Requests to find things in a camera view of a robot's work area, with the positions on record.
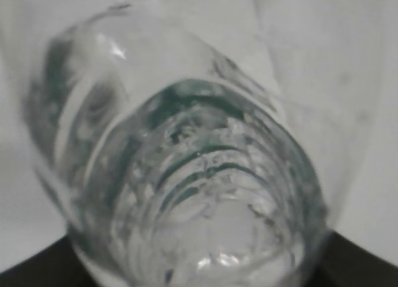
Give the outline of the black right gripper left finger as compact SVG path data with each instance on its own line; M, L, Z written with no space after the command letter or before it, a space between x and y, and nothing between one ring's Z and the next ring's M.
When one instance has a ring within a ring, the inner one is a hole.
M1 273L1 286L93 286L68 237Z

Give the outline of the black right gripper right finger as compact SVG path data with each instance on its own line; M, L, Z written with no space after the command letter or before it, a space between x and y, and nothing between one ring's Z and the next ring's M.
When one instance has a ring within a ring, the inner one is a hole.
M313 274L313 285L397 286L397 267L334 232Z

